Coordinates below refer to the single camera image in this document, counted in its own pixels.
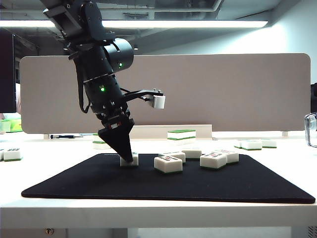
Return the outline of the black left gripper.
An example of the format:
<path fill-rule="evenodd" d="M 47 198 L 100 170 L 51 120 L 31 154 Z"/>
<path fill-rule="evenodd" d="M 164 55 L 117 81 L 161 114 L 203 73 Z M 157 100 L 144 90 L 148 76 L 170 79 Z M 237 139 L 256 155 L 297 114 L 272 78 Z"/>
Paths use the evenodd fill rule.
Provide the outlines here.
<path fill-rule="evenodd" d="M 133 158 L 129 135 L 135 122 L 130 118 L 126 99 L 119 101 L 92 100 L 92 111 L 105 127 L 98 131 L 99 137 L 121 158 L 131 163 Z"/>

